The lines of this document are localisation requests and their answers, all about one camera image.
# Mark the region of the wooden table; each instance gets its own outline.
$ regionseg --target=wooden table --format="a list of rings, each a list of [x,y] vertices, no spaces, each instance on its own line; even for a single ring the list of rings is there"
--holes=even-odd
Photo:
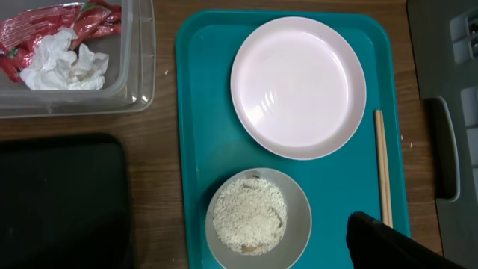
[[[187,268],[177,124],[174,42],[191,14],[208,8],[365,13],[388,32],[403,135],[403,162],[412,237],[441,253],[433,163],[418,96],[406,0],[154,0],[157,28],[156,96],[136,114],[1,120],[0,139],[86,132],[118,137],[128,153],[141,268]]]

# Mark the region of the grain of rice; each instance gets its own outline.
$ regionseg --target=grain of rice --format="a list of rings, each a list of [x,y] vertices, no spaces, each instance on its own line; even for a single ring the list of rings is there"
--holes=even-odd
[[[271,251],[287,226],[287,208],[281,191],[261,178],[239,179],[219,195],[214,228],[231,250],[244,255]]]

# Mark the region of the white plate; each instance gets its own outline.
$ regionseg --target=white plate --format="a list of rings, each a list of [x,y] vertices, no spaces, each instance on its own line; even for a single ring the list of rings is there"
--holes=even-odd
[[[264,148],[297,160],[340,149],[359,127],[367,90],[349,43],[329,26],[286,17],[247,37],[231,74],[240,121]]]

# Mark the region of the chopsticks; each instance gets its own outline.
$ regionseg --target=chopsticks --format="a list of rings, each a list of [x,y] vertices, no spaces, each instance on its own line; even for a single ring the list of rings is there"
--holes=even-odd
[[[391,211],[390,177],[388,175],[387,143],[385,139],[385,125],[383,123],[383,112],[375,111],[375,130],[377,148],[379,153],[379,174],[380,174],[380,200],[382,203],[382,222],[393,228],[394,222]]]

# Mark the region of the white tissue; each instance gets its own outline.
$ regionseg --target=white tissue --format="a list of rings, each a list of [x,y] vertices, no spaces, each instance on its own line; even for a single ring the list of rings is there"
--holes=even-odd
[[[99,90],[105,83],[109,56],[93,53],[84,44],[79,55],[69,50],[75,32],[64,28],[47,35],[35,49],[31,65],[20,77],[32,90]]]

